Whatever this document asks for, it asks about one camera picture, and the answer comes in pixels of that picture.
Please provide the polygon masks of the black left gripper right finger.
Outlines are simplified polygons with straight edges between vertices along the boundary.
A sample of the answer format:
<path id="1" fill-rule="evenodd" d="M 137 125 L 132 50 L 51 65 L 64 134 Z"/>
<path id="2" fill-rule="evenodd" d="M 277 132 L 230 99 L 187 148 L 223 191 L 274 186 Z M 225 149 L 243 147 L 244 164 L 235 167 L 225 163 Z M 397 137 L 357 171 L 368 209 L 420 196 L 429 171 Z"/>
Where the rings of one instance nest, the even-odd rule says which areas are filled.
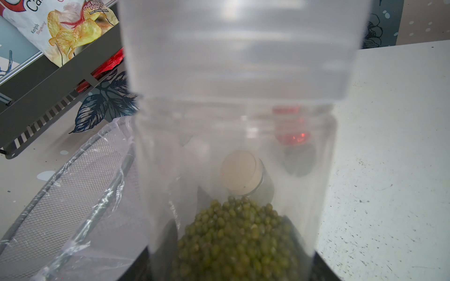
<path id="1" fill-rule="evenodd" d="M 311 281 L 341 281 L 341 279 L 316 252 L 312 264 Z"/>

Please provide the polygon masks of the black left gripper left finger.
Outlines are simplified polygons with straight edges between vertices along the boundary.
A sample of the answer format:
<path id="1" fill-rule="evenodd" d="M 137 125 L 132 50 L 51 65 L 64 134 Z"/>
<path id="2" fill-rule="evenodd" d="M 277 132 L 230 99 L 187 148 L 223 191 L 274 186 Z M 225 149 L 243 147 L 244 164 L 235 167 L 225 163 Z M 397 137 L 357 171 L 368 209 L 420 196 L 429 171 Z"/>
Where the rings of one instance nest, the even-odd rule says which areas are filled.
<path id="1" fill-rule="evenodd" d="M 152 281 L 150 253 L 146 247 L 118 281 Z"/>

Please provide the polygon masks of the clear plastic mung bean jar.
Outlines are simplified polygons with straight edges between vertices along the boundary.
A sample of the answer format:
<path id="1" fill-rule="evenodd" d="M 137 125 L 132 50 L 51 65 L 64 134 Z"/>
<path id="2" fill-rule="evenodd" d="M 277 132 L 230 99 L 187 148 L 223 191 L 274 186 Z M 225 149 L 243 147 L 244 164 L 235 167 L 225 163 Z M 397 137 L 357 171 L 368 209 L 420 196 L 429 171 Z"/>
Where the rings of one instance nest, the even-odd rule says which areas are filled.
<path id="1" fill-rule="evenodd" d="M 212 200 L 224 203 L 235 197 L 223 186 L 220 173 L 226 156 L 235 151 L 249 151 L 262 160 L 275 187 L 270 204 L 292 223 L 301 250 L 302 281 L 310 280 L 333 160 L 337 101 L 219 103 L 137 95 L 133 131 L 153 281 L 170 281 L 178 240 L 195 216 Z M 315 167 L 305 177 L 289 175 L 282 165 L 272 112 L 276 105 L 301 107 L 316 147 Z"/>

